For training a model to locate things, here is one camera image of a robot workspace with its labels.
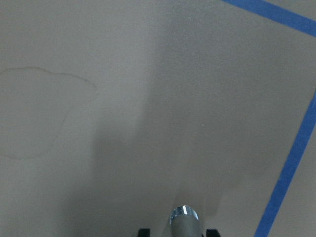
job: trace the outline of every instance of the cylindrical object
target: cylindrical object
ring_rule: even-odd
[[[170,217],[173,237],[201,237],[202,232],[198,215],[189,206],[180,206],[173,210]]]

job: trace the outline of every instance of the gray floor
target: gray floor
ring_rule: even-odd
[[[167,236],[183,204],[253,236],[316,87],[315,38],[220,0],[0,9],[0,236]],[[315,235],[315,142],[272,237]]]

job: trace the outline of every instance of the blue tape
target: blue tape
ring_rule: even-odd
[[[222,0],[316,37],[316,21],[263,0]]]
[[[316,123],[316,93],[306,111],[301,127],[296,135],[291,151],[284,164],[283,170],[272,192],[269,203],[261,218],[255,237],[267,237],[281,207],[295,171],[302,159],[305,148]]]

